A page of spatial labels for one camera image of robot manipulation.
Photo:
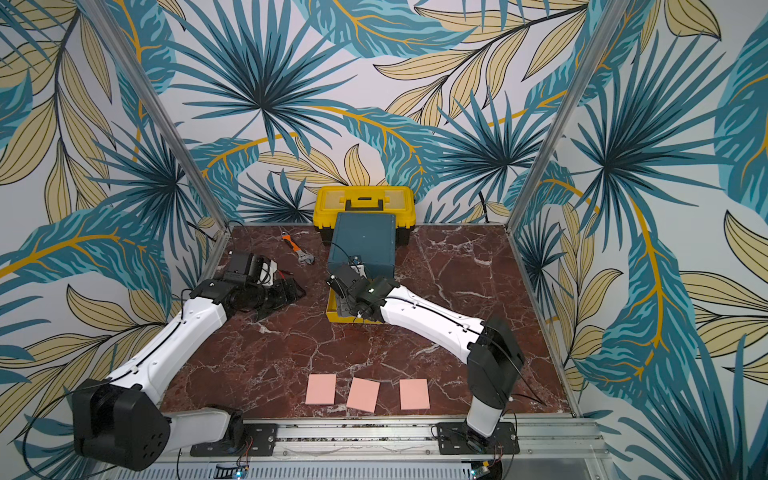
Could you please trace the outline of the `teal yellow drawer cabinet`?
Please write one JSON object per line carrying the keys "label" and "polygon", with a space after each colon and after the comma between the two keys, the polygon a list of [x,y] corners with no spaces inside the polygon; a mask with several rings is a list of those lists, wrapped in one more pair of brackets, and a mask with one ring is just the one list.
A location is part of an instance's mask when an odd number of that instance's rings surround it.
{"label": "teal yellow drawer cabinet", "polygon": [[369,280],[394,278],[396,249],[396,218],[393,214],[372,212],[341,212],[331,237],[327,261],[330,287],[326,316],[331,323],[366,323],[348,313],[337,282],[331,279],[343,264],[350,265]]}

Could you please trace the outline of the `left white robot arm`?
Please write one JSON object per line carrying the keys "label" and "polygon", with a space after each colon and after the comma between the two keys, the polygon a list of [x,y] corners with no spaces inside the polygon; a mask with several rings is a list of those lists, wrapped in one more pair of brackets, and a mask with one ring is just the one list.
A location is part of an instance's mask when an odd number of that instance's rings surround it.
{"label": "left white robot arm", "polygon": [[263,319],[305,296],[275,261],[235,251],[224,270],[193,288],[179,313],[138,353],[103,380],[72,394],[77,455],[141,471],[164,452],[239,455],[249,445],[241,411],[223,406],[164,413],[163,395],[199,347],[231,317]]}

